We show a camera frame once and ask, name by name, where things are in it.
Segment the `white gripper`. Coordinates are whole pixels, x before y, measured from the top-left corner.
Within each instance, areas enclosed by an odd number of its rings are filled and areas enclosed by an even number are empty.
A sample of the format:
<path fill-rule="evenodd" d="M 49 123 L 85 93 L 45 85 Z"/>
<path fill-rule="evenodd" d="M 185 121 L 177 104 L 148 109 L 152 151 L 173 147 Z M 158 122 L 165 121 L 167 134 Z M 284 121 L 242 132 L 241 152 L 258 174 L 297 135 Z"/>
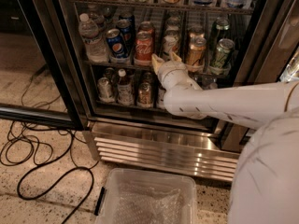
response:
<path fill-rule="evenodd" d="M 153 70 L 157 73 L 162 86 L 167 91 L 178 87 L 201 91 L 202 88 L 189 76 L 186 65 L 182 63 L 182 59 L 174 51 L 171 52 L 170 57 L 172 61 L 164 62 L 156 54 L 151 55 Z"/>

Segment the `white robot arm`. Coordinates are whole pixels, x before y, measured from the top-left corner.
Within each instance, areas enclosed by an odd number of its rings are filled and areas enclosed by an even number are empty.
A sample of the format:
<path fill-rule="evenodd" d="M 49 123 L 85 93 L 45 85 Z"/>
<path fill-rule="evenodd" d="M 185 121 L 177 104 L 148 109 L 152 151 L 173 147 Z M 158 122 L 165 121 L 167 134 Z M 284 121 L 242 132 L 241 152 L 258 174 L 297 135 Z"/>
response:
<path fill-rule="evenodd" d="M 206 116 L 255 131 L 239 156 L 228 224 L 299 224 L 299 84 L 275 82 L 203 90 L 173 54 L 152 65 L 176 116 Z"/>

